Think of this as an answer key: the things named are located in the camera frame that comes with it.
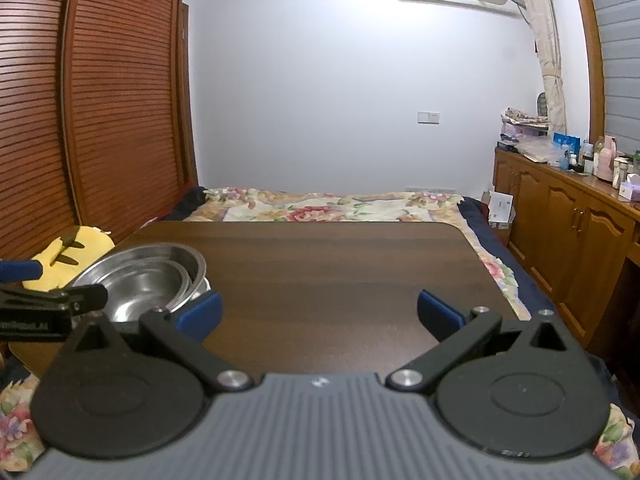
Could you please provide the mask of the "small steel bowl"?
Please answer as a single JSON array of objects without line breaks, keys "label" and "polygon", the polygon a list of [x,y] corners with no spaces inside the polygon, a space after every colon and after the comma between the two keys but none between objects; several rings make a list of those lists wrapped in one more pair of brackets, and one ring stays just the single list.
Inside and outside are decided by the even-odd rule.
[{"label": "small steel bowl", "polygon": [[98,279],[107,291],[105,315],[117,323],[137,321],[146,311],[172,307],[191,279],[183,266],[167,260],[132,262]]}]

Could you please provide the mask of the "large steel colander bowl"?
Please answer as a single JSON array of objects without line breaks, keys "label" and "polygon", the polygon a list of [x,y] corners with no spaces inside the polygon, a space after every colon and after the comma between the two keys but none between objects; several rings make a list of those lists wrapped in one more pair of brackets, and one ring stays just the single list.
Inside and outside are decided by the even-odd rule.
[{"label": "large steel colander bowl", "polygon": [[[120,252],[136,252],[137,254],[142,254],[142,252],[144,252],[145,254],[153,256],[169,256],[177,261],[185,263],[188,266],[189,272],[194,277],[195,287],[198,289],[190,300],[198,298],[198,296],[205,294],[210,289],[210,285],[206,278],[206,261],[197,250],[189,246],[157,243],[131,247],[121,250]],[[109,257],[110,255],[117,253],[118,252],[112,252],[105,257]]]}]

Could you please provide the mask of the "medium steel bowl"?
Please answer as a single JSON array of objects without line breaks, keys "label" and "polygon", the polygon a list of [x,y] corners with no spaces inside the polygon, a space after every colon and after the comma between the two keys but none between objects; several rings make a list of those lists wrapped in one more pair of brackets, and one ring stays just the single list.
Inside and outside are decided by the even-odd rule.
[{"label": "medium steel bowl", "polygon": [[87,285],[97,285],[99,278],[102,278],[102,276],[104,276],[108,272],[114,271],[120,268],[121,266],[124,266],[125,264],[137,262],[137,261],[150,262],[151,260],[167,260],[173,263],[178,263],[180,264],[180,266],[184,267],[184,270],[186,270],[186,272],[188,272],[190,276],[191,284],[189,285],[186,292],[182,295],[182,297],[179,300],[175,301],[172,307],[168,307],[165,309],[160,309],[160,308],[153,309],[153,310],[167,310],[168,312],[174,312],[175,310],[179,309],[184,304],[186,304],[193,297],[193,295],[198,289],[195,287],[195,280],[192,274],[189,272],[188,266],[185,263],[177,261],[176,259],[171,258],[169,256],[153,256],[153,255],[145,254],[144,252],[142,252],[142,254],[137,254],[136,252],[118,252],[117,254],[110,255],[109,257],[105,257],[100,261],[98,261],[97,263],[93,264],[92,266],[89,266],[88,269],[86,269],[84,272],[79,274],[78,277],[72,281],[72,286],[78,287],[78,286],[87,286]]}]

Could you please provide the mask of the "yellow plush toy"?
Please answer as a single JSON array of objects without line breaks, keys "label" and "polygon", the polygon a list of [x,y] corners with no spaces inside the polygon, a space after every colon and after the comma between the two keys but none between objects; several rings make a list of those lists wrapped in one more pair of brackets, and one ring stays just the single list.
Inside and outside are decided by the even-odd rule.
[{"label": "yellow plush toy", "polygon": [[22,284],[38,292],[64,288],[114,247],[109,232],[95,226],[74,226],[32,258],[41,264],[41,275]]}]

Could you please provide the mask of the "white cardboard box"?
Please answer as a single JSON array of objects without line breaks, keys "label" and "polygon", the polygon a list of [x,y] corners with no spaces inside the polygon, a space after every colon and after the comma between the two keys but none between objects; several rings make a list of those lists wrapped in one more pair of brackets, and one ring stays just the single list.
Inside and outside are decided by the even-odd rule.
[{"label": "white cardboard box", "polygon": [[514,197],[497,191],[486,191],[482,203],[487,206],[489,225],[498,230],[507,230],[515,219]]}]

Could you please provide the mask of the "floral bed blanket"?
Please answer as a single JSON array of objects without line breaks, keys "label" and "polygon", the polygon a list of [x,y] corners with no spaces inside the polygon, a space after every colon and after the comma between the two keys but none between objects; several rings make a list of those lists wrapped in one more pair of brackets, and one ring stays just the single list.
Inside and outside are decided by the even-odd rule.
[{"label": "floral bed blanket", "polygon": [[[382,195],[288,194],[254,188],[206,190],[206,203],[186,221],[444,222],[458,228],[518,315],[551,301],[488,226],[471,197],[425,192]],[[37,379],[17,362],[1,367],[1,467],[29,470],[43,445],[29,425],[28,404]]]}]

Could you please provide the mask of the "dark clothing on bed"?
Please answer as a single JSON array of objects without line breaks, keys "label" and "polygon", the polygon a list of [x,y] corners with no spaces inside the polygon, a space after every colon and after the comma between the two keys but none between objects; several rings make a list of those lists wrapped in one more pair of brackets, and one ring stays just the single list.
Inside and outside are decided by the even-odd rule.
[{"label": "dark clothing on bed", "polygon": [[206,188],[192,186],[183,195],[183,198],[175,204],[174,208],[160,217],[160,221],[183,221],[190,217],[194,211],[206,203]]}]

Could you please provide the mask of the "wooden sideboard cabinet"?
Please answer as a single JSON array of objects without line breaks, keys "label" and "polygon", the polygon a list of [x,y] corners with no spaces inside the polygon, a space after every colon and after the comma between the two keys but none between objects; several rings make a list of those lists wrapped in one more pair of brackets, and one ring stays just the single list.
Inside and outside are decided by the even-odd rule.
[{"label": "wooden sideboard cabinet", "polygon": [[590,352],[638,325],[639,209],[611,185],[495,151],[496,191],[513,197],[508,247]]}]

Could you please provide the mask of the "wooden louvered wardrobe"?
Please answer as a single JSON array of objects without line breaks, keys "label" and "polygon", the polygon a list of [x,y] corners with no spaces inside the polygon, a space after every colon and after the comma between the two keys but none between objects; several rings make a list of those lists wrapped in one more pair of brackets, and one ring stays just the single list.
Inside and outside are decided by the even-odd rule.
[{"label": "wooden louvered wardrobe", "polygon": [[182,0],[1,0],[1,255],[123,240],[196,180]]}]

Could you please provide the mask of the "folded fabric pile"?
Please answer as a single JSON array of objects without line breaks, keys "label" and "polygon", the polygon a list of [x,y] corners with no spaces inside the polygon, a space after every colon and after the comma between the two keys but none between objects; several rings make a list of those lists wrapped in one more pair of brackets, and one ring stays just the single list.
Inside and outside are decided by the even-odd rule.
[{"label": "folded fabric pile", "polygon": [[530,116],[512,107],[506,108],[501,114],[500,141],[503,144],[518,146],[530,139],[548,136],[548,132],[547,117]]}]

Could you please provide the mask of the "blue box on sideboard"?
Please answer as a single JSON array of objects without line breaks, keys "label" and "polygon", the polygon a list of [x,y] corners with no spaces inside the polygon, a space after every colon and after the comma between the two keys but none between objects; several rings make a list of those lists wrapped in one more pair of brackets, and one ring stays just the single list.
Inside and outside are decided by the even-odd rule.
[{"label": "blue box on sideboard", "polygon": [[565,133],[553,133],[552,141],[563,150],[569,151],[570,154],[578,155],[582,147],[582,138],[579,136],[569,136]]}]

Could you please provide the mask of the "pink thermos jug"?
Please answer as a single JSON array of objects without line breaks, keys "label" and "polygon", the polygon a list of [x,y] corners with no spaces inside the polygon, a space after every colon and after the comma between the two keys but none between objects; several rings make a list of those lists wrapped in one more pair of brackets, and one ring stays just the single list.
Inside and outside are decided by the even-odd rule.
[{"label": "pink thermos jug", "polygon": [[612,136],[605,136],[603,146],[599,152],[596,175],[605,182],[613,182],[614,160],[617,157],[617,144]]}]

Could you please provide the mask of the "beige curtain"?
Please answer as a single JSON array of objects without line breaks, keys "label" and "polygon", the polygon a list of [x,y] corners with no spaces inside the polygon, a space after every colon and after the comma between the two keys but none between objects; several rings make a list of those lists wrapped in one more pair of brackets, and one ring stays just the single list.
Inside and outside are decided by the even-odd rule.
[{"label": "beige curtain", "polygon": [[558,28],[551,0],[524,0],[533,29],[544,93],[547,99],[549,134],[566,133],[566,108]]}]

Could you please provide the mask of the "window roller blind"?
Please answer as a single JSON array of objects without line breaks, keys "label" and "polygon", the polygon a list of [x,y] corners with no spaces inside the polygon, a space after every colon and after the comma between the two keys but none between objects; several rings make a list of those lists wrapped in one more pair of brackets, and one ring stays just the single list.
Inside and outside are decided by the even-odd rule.
[{"label": "window roller blind", "polygon": [[604,132],[618,149],[639,149],[639,0],[592,0],[604,78]]}]

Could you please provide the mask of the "wall light switch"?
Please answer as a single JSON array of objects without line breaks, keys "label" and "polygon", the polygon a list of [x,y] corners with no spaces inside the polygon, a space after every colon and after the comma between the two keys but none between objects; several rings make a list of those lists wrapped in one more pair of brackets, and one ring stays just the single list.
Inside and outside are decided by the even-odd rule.
[{"label": "wall light switch", "polygon": [[440,123],[439,112],[419,112],[416,121],[421,125],[438,125]]}]

